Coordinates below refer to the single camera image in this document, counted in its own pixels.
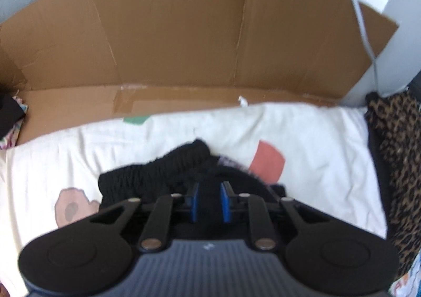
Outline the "flattened brown cardboard box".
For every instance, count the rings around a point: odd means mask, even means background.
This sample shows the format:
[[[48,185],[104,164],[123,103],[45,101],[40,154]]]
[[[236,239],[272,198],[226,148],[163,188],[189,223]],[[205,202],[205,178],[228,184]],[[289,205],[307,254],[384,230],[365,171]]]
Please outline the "flattened brown cardboard box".
[[[370,64],[351,0],[37,0],[1,25],[22,144],[239,96],[334,105]]]

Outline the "black shorts with bear pattern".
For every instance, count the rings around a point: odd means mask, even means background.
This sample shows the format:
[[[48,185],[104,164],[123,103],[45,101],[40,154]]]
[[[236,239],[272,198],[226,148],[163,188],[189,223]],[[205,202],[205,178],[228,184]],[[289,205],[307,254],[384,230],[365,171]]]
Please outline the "black shorts with bear pattern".
[[[235,194],[249,193],[275,203],[284,197],[283,185],[267,186],[244,166],[212,155],[202,140],[184,144],[146,164],[134,164],[100,174],[100,207],[105,209],[123,200],[137,197],[152,204],[168,194],[185,195],[191,185],[199,184],[198,220],[175,225],[173,234],[182,239],[220,239],[237,237],[244,228],[223,221],[220,185],[228,181]]]

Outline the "cream bear print bedsheet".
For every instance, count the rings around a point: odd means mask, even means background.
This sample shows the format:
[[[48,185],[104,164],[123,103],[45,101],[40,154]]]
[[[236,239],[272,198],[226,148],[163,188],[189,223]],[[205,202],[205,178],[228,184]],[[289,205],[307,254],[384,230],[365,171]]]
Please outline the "cream bear print bedsheet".
[[[131,197],[200,180],[263,183],[380,237],[388,232],[361,108],[265,103],[90,123],[1,152],[1,285],[24,296],[32,239]]]

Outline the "black garment under neck pillow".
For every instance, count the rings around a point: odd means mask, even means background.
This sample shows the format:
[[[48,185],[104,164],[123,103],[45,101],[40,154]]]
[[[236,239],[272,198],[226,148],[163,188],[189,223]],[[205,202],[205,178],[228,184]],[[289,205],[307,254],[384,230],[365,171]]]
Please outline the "black garment under neck pillow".
[[[0,137],[3,138],[26,113],[19,103],[8,94],[1,94]]]

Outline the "leopard print folded garment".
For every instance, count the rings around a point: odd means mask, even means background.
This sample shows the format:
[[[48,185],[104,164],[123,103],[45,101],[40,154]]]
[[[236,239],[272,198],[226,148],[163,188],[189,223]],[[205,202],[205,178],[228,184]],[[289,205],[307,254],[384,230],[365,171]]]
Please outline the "leopard print folded garment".
[[[368,126],[377,135],[380,158],[390,173],[388,238],[398,250],[399,279],[420,251],[420,109],[412,92],[366,96]]]

